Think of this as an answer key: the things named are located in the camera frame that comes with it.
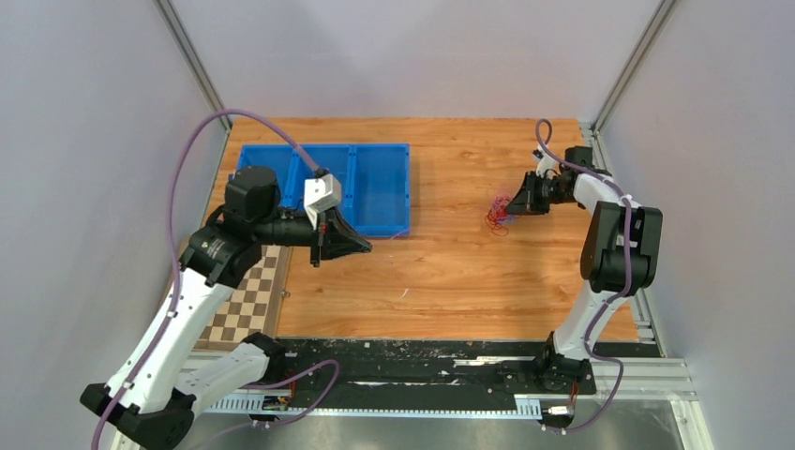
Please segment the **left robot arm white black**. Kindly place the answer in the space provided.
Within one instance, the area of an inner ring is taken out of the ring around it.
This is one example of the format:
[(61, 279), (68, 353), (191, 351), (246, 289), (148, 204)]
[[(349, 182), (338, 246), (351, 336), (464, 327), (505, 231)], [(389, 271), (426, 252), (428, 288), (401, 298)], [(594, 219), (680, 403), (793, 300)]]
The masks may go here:
[(183, 367), (264, 247), (308, 248), (313, 265), (371, 251), (339, 212), (343, 193), (333, 174), (315, 170), (304, 195), (302, 210), (282, 207), (277, 175), (265, 166), (231, 178), (223, 204), (190, 236), (172, 287), (135, 350), (107, 382), (84, 388), (80, 402), (101, 424), (114, 425), (142, 448), (173, 449), (200, 414), (236, 389), (283, 385), (284, 348), (260, 332), (190, 373)]

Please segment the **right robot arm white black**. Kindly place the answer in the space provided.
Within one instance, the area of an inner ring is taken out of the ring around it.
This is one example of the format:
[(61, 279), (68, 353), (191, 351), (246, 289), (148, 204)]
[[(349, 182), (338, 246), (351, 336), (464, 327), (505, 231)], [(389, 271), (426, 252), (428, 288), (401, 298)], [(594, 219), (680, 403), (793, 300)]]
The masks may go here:
[(579, 258), (582, 289), (531, 363), (542, 391), (562, 393), (591, 375), (595, 341), (618, 307), (652, 284), (663, 213), (639, 204), (607, 172), (596, 170), (590, 147), (570, 147), (557, 157), (538, 144), (533, 154), (537, 166), (526, 172), (505, 213), (541, 216), (554, 204), (573, 203), (591, 216)]

